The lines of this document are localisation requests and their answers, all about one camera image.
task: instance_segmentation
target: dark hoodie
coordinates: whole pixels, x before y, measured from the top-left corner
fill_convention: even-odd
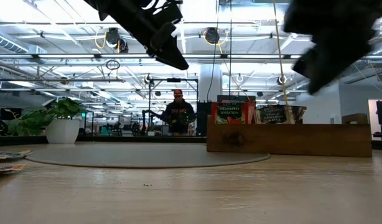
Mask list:
[[[176,120],[175,123],[169,124],[170,133],[184,134],[188,132],[188,123],[185,121],[193,120],[195,113],[191,104],[183,100],[181,103],[176,103],[175,101],[169,103],[165,110],[165,116],[169,120]]]

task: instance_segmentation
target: gray round mat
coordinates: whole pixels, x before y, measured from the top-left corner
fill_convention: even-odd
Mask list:
[[[47,164],[112,168],[178,168],[244,164],[269,159],[268,153],[207,152],[203,144],[85,144],[30,153]]]

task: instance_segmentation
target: green leaves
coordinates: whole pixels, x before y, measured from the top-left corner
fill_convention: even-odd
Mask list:
[[[54,115],[58,119],[70,119],[85,110],[82,106],[69,98],[64,98],[54,103],[49,110],[49,114]]]
[[[82,108],[81,104],[69,98],[63,98],[53,103],[49,110],[44,107],[26,108],[20,118],[8,122],[8,133],[19,136],[35,136],[40,134],[43,128],[55,118],[70,119],[85,112],[86,110]]]

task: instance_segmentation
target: strawberry box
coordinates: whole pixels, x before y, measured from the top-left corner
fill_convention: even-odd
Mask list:
[[[251,124],[255,102],[212,103],[215,124]]]

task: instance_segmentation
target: white column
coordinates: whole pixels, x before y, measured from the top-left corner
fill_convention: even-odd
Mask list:
[[[223,93],[222,75],[223,73],[220,70],[220,65],[200,66],[198,89],[200,102],[206,102],[208,100],[211,100],[213,102],[217,101],[217,95],[221,95]]]

